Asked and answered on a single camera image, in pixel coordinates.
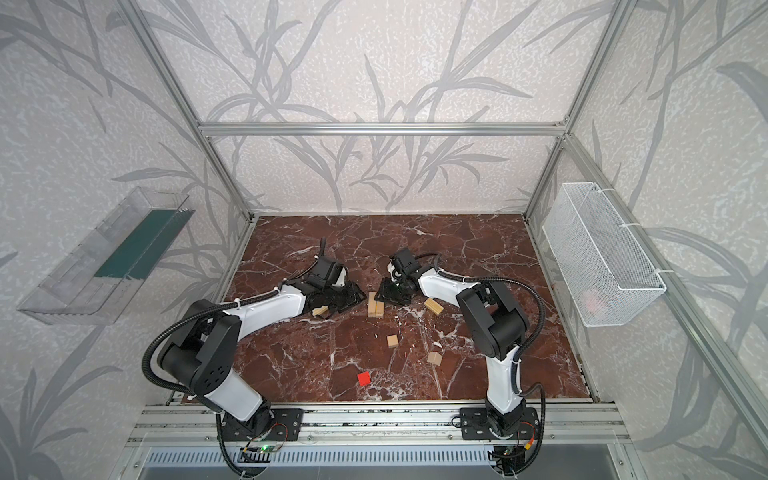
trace green panel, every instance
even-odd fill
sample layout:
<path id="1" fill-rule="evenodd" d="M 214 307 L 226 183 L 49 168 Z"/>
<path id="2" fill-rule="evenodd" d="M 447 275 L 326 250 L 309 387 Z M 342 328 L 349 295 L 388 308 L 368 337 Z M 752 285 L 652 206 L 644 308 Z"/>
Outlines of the green panel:
<path id="1" fill-rule="evenodd" d="M 152 210 L 101 265 L 95 276 L 146 280 L 194 210 Z"/>

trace red block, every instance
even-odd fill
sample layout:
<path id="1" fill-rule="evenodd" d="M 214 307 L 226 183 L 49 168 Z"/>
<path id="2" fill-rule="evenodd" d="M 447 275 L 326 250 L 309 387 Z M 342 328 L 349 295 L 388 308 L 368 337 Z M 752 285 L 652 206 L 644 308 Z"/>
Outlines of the red block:
<path id="1" fill-rule="evenodd" d="M 360 382 L 360 386 L 366 386 L 371 383 L 371 374 L 368 372 L 359 373 L 357 381 Z"/>

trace black cable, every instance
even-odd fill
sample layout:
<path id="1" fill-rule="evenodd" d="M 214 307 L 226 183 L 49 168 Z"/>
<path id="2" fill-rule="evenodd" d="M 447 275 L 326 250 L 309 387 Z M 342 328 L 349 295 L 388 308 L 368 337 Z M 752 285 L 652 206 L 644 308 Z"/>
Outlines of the black cable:
<path id="1" fill-rule="evenodd" d="M 160 335 L 155 337 L 154 340 L 152 340 L 152 343 L 149 344 L 149 346 L 147 347 L 147 350 L 144 352 L 144 356 L 141 357 L 141 372 L 144 374 L 144 377 L 146 377 L 146 379 L 149 380 L 151 383 L 163 389 L 177 390 L 178 392 L 182 392 L 185 395 L 194 395 L 194 393 L 191 390 L 189 390 L 186 386 L 181 385 L 180 383 L 169 382 L 154 374 L 154 372 L 152 371 L 152 356 L 154 355 L 155 350 L 157 350 L 160 344 L 166 338 L 168 338 L 171 335 L 171 333 L 180 329 L 182 326 L 188 324 L 189 322 L 196 322 L 200 319 L 208 318 L 212 316 L 214 313 L 236 308 L 238 306 L 245 306 L 245 305 L 250 305 L 252 303 L 261 302 L 263 300 L 267 300 L 269 298 L 272 298 L 273 296 L 276 296 L 278 293 L 279 292 L 277 290 L 271 290 L 270 292 L 262 293 L 261 295 L 252 296 L 248 299 L 241 301 L 240 303 L 230 302 L 230 303 L 223 303 L 221 305 L 214 305 L 209 308 L 206 308 L 205 310 L 201 310 L 200 312 L 189 315 L 179 320 L 178 322 L 174 323 L 173 325 L 169 326 L 168 328 L 163 330 Z"/>
<path id="2" fill-rule="evenodd" d="M 259 475 L 250 475 L 246 473 L 243 469 L 235 465 L 235 462 L 230 458 L 230 454 L 227 452 L 227 447 L 224 445 L 224 437 L 221 435 L 221 415 L 218 413 L 216 414 L 216 438 L 219 440 L 219 450 L 221 450 L 221 456 L 224 457 L 224 463 L 227 464 L 227 467 L 229 467 L 232 472 L 240 478 L 256 478 Z"/>
<path id="3" fill-rule="evenodd" d="M 544 393 L 544 386 L 541 383 L 536 382 L 533 384 L 533 386 L 531 386 L 530 389 L 522 392 L 520 396 L 527 397 L 531 395 L 533 392 L 535 392 L 536 390 L 538 390 L 541 393 L 541 415 L 539 416 L 539 419 L 538 419 L 538 441 L 536 442 L 536 446 L 533 448 L 533 453 L 531 453 L 531 456 L 528 457 L 528 460 L 526 460 L 523 466 L 520 467 L 520 469 L 515 473 L 520 473 L 526 468 L 528 468 L 529 466 L 531 466 L 531 463 L 533 463 L 533 461 L 538 456 L 539 451 L 541 450 L 541 441 L 544 440 L 544 420 L 545 420 L 545 416 L 547 415 L 547 397 Z"/>
<path id="4" fill-rule="evenodd" d="M 322 257 L 326 252 L 326 238 L 323 237 L 320 239 L 320 252 L 317 254 L 317 258 Z M 295 280 L 297 278 L 301 278 L 302 276 L 307 275 L 310 271 L 312 271 L 313 268 L 315 268 L 315 265 L 317 265 L 317 258 L 314 262 L 312 262 L 312 265 L 307 267 L 303 272 L 297 273 L 296 275 L 290 277 L 288 280 Z"/>
<path id="5" fill-rule="evenodd" d="M 520 348 L 518 348 L 518 351 L 515 352 L 515 354 L 512 357 L 512 365 L 511 365 L 511 377 L 512 377 L 512 391 L 515 392 L 515 395 L 519 394 L 518 390 L 518 364 L 520 362 L 520 357 L 522 356 L 523 352 L 531 346 L 531 344 L 536 340 L 539 333 L 544 329 L 545 321 L 546 321 L 546 310 L 544 307 L 544 299 L 541 298 L 541 296 L 536 292 L 536 290 L 529 286 L 526 283 L 511 279 L 511 278 L 505 278 L 503 276 L 459 276 L 455 275 L 453 273 L 445 272 L 444 270 L 441 270 L 438 267 L 438 262 L 440 259 L 440 255 L 437 255 L 435 257 L 435 260 L 433 262 L 433 265 L 435 266 L 435 270 L 437 271 L 439 276 L 443 276 L 450 280 L 455 281 L 461 281 L 461 282 L 505 282 L 505 283 L 511 283 L 512 285 L 517 285 L 521 287 L 523 290 L 527 291 L 528 293 L 533 296 L 534 300 L 536 300 L 536 305 L 538 307 L 538 322 L 536 322 L 536 328 L 534 329 L 533 333 L 531 333 L 530 336 L 528 336 L 525 341 L 520 345 Z"/>

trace metal vent grille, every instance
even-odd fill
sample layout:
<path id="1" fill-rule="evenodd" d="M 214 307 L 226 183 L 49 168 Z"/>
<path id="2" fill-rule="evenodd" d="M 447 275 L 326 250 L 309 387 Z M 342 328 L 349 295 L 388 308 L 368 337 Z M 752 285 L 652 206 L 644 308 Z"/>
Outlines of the metal vent grille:
<path id="1" fill-rule="evenodd" d="M 236 461 L 239 449 L 227 451 Z M 270 467 L 490 465 L 487 451 L 484 445 L 286 446 L 263 457 Z M 158 447 L 144 464 L 148 468 L 205 465 L 224 465 L 217 447 Z"/>

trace wallpaper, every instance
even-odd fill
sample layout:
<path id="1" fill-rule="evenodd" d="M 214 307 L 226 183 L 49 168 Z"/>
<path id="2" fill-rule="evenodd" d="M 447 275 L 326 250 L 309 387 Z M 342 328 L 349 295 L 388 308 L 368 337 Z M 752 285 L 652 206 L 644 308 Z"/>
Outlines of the wallpaper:
<path id="1" fill-rule="evenodd" d="M 767 14 L 635 11 L 576 132 L 768 395 Z"/>
<path id="2" fill-rule="evenodd" d="M 618 404 L 648 478 L 768 478 L 768 458 L 663 297 L 627 325 L 584 327 L 541 230 L 560 185 L 574 181 L 584 177 L 562 154 L 531 215 L 531 232 L 590 387 L 601 401 Z"/>
<path id="3" fill-rule="evenodd" d="M 0 477 L 107 478 L 166 393 L 146 345 L 217 286 L 247 225 L 115 5 L 0 5 Z M 136 186 L 195 210 L 114 325 L 46 326 L 16 306 Z"/>
<path id="4" fill-rule="evenodd" d="M 203 121 L 560 121 L 613 0 L 140 0 Z"/>
<path id="5" fill-rule="evenodd" d="M 251 209 L 262 214 L 522 213 L 554 143 L 355 135 L 216 141 Z"/>

